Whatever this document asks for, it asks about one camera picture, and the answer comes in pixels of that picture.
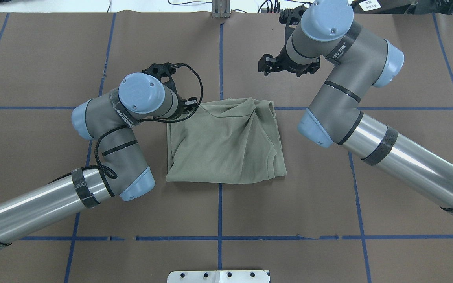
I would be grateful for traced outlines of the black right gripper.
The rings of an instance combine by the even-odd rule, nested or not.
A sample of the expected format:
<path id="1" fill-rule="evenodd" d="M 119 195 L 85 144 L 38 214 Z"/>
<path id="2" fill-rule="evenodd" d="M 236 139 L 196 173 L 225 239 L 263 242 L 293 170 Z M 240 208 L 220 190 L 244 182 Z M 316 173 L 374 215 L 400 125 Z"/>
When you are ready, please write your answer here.
<path id="1" fill-rule="evenodd" d="M 267 77 L 272 72 L 287 71 L 296 74 L 297 77 L 305 74 L 314 74 L 320 68 L 320 56 L 310 59 L 310 63 L 299 64 L 290 59 L 286 52 L 280 52 L 277 57 L 264 54 L 259 59 L 259 72 Z"/>

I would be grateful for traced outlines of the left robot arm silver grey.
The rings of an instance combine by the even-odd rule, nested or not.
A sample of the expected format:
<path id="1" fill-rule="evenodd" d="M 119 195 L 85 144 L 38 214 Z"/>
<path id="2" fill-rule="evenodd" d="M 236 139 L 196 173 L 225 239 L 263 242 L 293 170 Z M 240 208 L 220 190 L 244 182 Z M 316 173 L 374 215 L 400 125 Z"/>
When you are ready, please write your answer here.
<path id="1" fill-rule="evenodd" d="M 183 98 L 166 75 L 135 72 L 101 96 L 71 112 L 79 137 L 92 142 L 90 163 L 63 171 L 43 185 L 0 203 L 0 251 L 67 217 L 120 197 L 130 201 L 156 185 L 153 168 L 138 144 L 135 127 L 146 123 L 176 123 L 190 119 L 203 102 L 198 94 Z"/>

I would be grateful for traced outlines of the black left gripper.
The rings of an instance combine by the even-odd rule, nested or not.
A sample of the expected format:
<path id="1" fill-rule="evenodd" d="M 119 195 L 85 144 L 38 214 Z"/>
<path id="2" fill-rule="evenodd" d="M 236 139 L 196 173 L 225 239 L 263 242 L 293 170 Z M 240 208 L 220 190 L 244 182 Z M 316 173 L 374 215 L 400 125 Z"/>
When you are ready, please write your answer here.
<path id="1" fill-rule="evenodd" d="M 175 111 L 174 120 L 180 120 L 192 115 L 199 106 L 199 99 L 192 97 L 189 99 L 183 99 L 178 96 L 177 109 Z"/>

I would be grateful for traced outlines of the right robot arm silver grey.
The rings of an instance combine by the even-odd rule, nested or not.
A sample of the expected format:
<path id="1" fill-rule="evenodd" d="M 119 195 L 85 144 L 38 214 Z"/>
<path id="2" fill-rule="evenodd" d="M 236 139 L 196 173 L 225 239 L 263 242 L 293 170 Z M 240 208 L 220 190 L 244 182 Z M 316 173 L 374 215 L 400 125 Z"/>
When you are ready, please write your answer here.
<path id="1" fill-rule="evenodd" d="M 361 107 L 373 88 L 388 88 L 383 96 L 390 106 L 416 107 L 418 101 L 442 100 L 453 105 L 441 46 L 433 23 L 414 22 L 413 16 L 396 16 L 408 29 L 408 39 L 391 42 L 354 18 L 347 0 L 315 0 L 285 9 L 284 46 L 279 55 L 264 54 L 258 70 L 291 72 L 297 77 L 315 73 L 320 62 L 333 69 L 311 104 L 304 110 L 298 131 L 308 140 L 329 147 L 336 144 L 363 163 L 379 168 L 410 185 L 415 191 L 453 216 L 453 164 L 394 127 L 365 113 Z"/>

